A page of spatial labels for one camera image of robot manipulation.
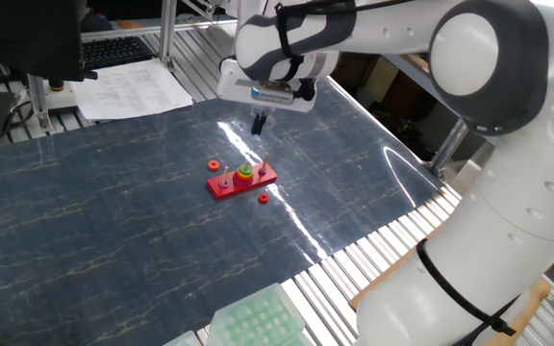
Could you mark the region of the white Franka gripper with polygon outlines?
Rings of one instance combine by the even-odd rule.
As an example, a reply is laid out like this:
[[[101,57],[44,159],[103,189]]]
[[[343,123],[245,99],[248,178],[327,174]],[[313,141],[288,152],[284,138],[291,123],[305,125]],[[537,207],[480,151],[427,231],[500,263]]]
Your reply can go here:
[[[219,66],[220,77],[217,96],[223,100],[239,102],[254,107],[283,109],[288,111],[310,111],[316,100],[316,86],[311,88],[300,80],[290,82],[253,81],[242,71],[235,59],[223,60]],[[267,113],[255,115],[251,134],[262,133]]]

